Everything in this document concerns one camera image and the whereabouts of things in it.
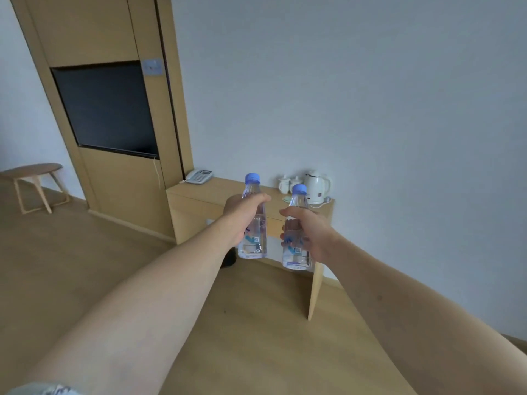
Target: forearm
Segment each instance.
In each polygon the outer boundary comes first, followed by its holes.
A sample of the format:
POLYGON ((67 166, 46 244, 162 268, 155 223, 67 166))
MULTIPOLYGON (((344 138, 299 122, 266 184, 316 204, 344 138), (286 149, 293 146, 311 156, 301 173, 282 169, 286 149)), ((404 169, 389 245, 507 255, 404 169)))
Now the forearm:
POLYGON ((30 378, 72 385, 86 395, 157 393, 199 315, 233 234, 229 218, 221 218, 123 282, 56 345, 30 378))
POLYGON ((327 265, 418 394, 527 391, 526 356, 454 302, 342 237, 327 265))

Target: water bottle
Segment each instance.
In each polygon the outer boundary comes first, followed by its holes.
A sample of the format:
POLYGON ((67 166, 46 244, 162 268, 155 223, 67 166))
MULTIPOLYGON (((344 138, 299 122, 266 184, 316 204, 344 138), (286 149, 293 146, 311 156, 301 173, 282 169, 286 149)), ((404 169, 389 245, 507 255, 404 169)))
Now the water bottle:
MULTIPOLYGON (((289 206, 309 209, 307 204, 307 188, 303 184, 293 186, 293 197, 289 206)), ((282 265, 292 270, 307 270, 312 266, 310 252, 304 248, 304 231, 300 220, 287 216, 284 229, 284 253, 282 265)))
MULTIPOLYGON (((249 173, 245 176, 245 191, 242 198, 250 194, 260 193, 260 176, 249 173)), ((265 206, 260 204, 256 209, 256 215, 238 244, 238 256, 244 259, 265 258, 267 256, 267 224, 265 218, 265 206)))

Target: electric kettle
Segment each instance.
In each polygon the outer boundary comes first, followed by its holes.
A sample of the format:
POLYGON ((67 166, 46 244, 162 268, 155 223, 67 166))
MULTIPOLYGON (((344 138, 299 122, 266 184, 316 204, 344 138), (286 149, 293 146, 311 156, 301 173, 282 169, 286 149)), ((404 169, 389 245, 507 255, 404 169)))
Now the electric kettle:
POLYGON ((304 184, 307 187, 308 204, 319 205, 324 203, 324 197, 331 190, 332 180, 317 170, 306 173, 304 184))

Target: landline phone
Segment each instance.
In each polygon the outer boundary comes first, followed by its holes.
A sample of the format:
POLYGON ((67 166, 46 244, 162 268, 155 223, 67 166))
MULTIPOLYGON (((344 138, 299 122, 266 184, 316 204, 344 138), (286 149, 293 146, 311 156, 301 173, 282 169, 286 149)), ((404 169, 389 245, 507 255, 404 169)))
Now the landline phone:
POLYGON ((187 179, 183 180, 183 182, 190 184, 203 184, 212 179, 213 176, 214 174, 212 171, 194 169, 192 172, 188 173, 187 179))

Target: stool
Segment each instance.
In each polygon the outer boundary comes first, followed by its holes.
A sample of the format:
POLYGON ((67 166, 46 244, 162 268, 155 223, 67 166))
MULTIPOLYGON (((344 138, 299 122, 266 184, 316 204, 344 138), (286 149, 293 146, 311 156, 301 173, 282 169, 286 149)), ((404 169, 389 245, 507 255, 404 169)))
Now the stool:
POLYGON ((65 204, 66 202, 69 202, 69 194, 64 185, 61 183, 61 181, 56 176, 55 172, 62 168, 61 164, 58 163, 39 163, 36 165, 27 165, 27 166, 19 166, 14 169, 9 169, 7 171, 0 172, 0 175, 4 177, 8 177, 9 179, 13 180, 13 183, 15 184, 15 190, 16 190, 16 196, 18 197, 18 204, 20 205, 20 210, 22 211, 22 214, 25 215, 29 212, 39 211, 41 209, 46 208, 48 213, 51 213, 51 206, 57 206, 65 204), (66 199, 62 202, 58 202, 53 205, 49 205, 47 202, 46 196, 44 195, 44 191, 42 190, 42 186, 40 185, 40 178, 39 176, 49 174, 53 180, 57 183, 57 186, 61 189, 62 193, 66 196, 66 199), (18 187, 18 180, 24 179, 26 177, 31 177, 33 180, 33 184, 35 185, 36 191, 38 192, 40 198, 42 199, 42 202, 44 202, 44 206, 40 208, 31 209, 30 211, 26 211, 24 209, 24 204, 22 202, 22 197, 20 195, 20 188, 18 187))

